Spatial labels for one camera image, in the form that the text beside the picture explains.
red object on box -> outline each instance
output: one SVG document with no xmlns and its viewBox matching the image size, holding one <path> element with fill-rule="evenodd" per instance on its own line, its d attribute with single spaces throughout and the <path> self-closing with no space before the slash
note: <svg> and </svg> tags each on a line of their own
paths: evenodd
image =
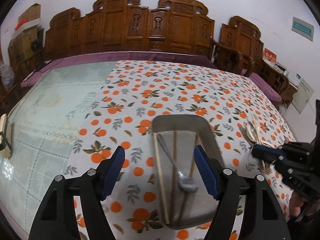
<svg viewBox="0 0 320 240">
<path fill-rule="evenodd" d="M 27 23 L 28 21 L 27 20 L 22 20 L 20 21 L 17 26 L 14 28 L 14 30 L 18 30 L 22 25 L 24 25 L 25 23 Z"/>
</svg>

wooden chopstick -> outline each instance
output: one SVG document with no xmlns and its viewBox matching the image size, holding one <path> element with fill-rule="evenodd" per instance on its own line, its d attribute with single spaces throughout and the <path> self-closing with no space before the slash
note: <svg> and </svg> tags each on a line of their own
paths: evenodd
<svg viewBox="0 0 320 240">
<path fill-rule="evenodd" d="M 164 220 L 165 220 L 166 224 L 169 224 L 168 205 L 167 205 L 167 199 L 165 198 L 164 184 L 163 184 L 163 179 L 162 179 L 162 169 L 161 169 L 161 163 L 160 163 L 160 157 L 159 157 L 157 134 L 155 132 L 153 133 L 153 143 L 155 145 L 155 156 L 156 156 L 156 164 L 157 164 L 159 183 L 160 183 L 160 194 L 161 194 L 163 209 L 164 209 Z"/>
<path fill-rule="evenodd" d="M 197 132 L 196 133 L 196 140 L 195 140 L 195 147 L 198 144 L 199 144 L 199 133 Z M 192 163 L 191 163 L 190 173 L 189 173 L 190 177 L 193 177 L 194 168 L 195 168 L 195 160 L 194 160 L 194 157 L 192 156 Z M 189 193 L 184 193 L 183 202 L 182 202 L 182 206 L 181 206 L 181 210 L 180 210 L 180 214 L 179 214 L 178 222 L 177 222 L 178 225 L 180 225 L 180 223 L 181 223 L 181 219 L 182 219 L 182 216 L 185 212 L 188 198 L 189 198 Z"/>
<path fill-rule="evenodd" d="M 174 130 L 173 134 L 173 159 L 177 161 L 177 130 Z M 177 187 L 177 171 L 174 165 L 172 165 L 172 191 L 171 191 L 171 208 L 170 208 L 170 225 L 173 225 L 175 200 L 176 200 L 176 187 Z"/>
</svg>

carved wooden backrest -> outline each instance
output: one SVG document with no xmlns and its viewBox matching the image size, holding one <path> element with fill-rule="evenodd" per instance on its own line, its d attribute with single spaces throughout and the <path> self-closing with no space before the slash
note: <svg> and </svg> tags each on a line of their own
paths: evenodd
<svg viewBox="0 0 320 240">
<path fill-rule="evenodd" d="M 97 0 L 84 17 L 71 8 L 52 18 L 46 59 L 121 50 L 211 58 L 214 20 L 207 13 L 196 0 L 159 0 L 157 9 L 140 6 L 140 0 Z"/>
<path fill-rule="evenodd" d="M 252 57 L 256 65 L 260 66 L 263 51 L 260 37 L 261 33 L 256 25 L 240 16 L 233 16 L 229 20 L 229 25 L 222 24 L 220 42 Z"/>
</svg>

plastic bag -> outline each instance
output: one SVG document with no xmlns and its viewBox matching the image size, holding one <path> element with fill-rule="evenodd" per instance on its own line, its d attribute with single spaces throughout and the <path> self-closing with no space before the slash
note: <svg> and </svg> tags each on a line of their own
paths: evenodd
<svg viewBox="0 0 320 240">
<path fill-rule="evenodd" d="M 3 61 L 0 60 L 0 75 L 1 81 L 5 90 L 9 90 L 14 84 L 14 72 L 12 67 L 5 65 Z"/>
</svg>

orange fruit print tablecloth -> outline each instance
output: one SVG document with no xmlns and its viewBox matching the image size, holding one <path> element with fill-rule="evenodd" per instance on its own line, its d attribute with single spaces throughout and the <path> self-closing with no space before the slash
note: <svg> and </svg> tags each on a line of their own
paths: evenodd
<svg viewBox="0 0 320 240">
<path fill-rule="evenodd" d="M 77 176 L 110 158 L 118 145 L 125 149 L 118 182 L 102 203 L 116 239 L 203 239 L 210 226 L 206 223 L 173 230 L 158 219 L 151 122 L 162 114 L 204 117 L 215 134 L 226 167 L 245 177 L 260 173 L 257 161 L 249 155 L 249 143 L 239 132 L 247 118 L 254 117 L 262 140 L 275 147 L 293 140 L 278 111 L 248 78 L 201 66 L 119 61 L 87 113 L 68 161 L 68 166 L 78 171 L 73 174 Z M 288 218 L 291 190 L 281 183 L 277 172 L 264 176 Z M 81 237 L 86 239 L 80 200 L 76 197 L 75 204 Z M 242 205 L 239 203 L 232 240 L 238 238 Z"/>
</svg>

